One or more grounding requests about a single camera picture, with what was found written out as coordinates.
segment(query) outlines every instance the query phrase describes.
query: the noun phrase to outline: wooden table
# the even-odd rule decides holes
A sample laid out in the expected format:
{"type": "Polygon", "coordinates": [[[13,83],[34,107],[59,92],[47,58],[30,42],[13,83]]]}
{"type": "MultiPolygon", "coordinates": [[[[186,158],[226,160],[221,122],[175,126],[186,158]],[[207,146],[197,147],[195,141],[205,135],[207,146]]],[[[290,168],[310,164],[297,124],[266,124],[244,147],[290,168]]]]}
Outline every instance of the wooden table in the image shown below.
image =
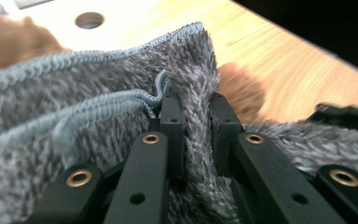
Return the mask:
{"type": "Polygon", "coordinates": [[[127,49],[202,21],[218,63],[235,62],[264,83],[267,119],[304,119],[320,102],[358,106],[357,68],[228,0],[56,0],[24,12],[70,49],[127,49]],[[104,23],[76,27],[89,11],[104,23]]]}

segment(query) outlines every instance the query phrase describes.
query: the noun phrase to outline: fuzzy gray fabric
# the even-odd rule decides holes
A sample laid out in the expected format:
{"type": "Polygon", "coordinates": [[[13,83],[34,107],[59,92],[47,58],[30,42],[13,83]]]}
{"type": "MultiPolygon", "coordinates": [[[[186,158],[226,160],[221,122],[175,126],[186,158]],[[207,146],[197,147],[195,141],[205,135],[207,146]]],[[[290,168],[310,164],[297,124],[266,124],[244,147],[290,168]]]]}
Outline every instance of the fuzzy gray fabric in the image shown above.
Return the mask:
{"type": "MultiPolygon", "coordinates": [[[[213,167],[210,101],[218,84],[213,45],[199,22],[134,49],[64,53],[1,71],[0,223],[30,216],[64,167],[89,162],[106,170],[123,161],[169,85],[184,108],[187,151],[186,187],[170,186],[170,223],[241,223],[230,179],[213,167]]],[[[327,163],[358,171],[356,131],[307,123],[244,128],[270,136],[304,171],[327,163]]]]}

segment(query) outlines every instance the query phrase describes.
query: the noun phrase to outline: gray fabric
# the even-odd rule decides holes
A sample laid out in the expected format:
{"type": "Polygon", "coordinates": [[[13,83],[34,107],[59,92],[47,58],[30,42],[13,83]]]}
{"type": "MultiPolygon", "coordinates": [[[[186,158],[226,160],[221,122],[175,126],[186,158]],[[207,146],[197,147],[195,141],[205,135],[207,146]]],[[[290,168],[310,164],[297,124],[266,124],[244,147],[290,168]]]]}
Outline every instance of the gray fabric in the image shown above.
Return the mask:
{"type": "MultiPolygon", "coordinates": [[[[1,71],[0,223],[26,219],[64,166],[106,170],[124,160],[153,116],[145,108],[159,107],[168,82],[184,109],[187,150],[186,185],[170,186],[170,223],[240,223],[230,179],[213,167],[210,101],[219,75],[200,23],[135,49],[65,53],[1,71]],[[133,89],[144,91],[111,93],[133,89]]],[[[325,163],[358,170],[356,131],[302,122],[244,128],[270,136],[307,172],[325,163]]]]}

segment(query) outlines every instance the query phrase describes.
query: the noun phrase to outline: brown fur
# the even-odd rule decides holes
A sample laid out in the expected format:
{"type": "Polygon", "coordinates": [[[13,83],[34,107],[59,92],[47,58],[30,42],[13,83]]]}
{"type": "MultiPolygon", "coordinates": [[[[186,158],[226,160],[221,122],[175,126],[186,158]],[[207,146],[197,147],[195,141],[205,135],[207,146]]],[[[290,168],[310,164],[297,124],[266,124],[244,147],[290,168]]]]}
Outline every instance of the brown fur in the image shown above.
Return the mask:
{"type": "Polygon", "coordinates": [[[256,124],[265,121],[259,114],[265,98],[262,84],[255,77],[248,76],[247,71],[235,63],[223,64],[218,70],[219,92],[227,98],[241,123],[256,124]]]}
{"type": "Polygon", "coordinates": [[[13,21],[9,16],[0,16],[0,69],[67,50],[46,28],[34,24],[30,17],[13,21]]]}

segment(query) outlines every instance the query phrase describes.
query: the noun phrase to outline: wooden surface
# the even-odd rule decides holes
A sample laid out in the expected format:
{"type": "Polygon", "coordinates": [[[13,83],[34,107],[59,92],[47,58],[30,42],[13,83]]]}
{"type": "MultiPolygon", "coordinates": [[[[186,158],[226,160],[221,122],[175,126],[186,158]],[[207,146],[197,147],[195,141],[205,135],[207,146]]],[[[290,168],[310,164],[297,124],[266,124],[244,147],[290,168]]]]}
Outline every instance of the wooden surface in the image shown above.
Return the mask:
{"type": "Polygon", "coordinates": [[[202,21],[218,63],[235,62],[264,83],[266,119],[304,119],[320,102],[358,106],[358,69],[228,0],[56,0],[24,13],[71,49],[127,49],[202,21]],[[103,14],[103,25],[76,27],[88,11],[103,14]]]}

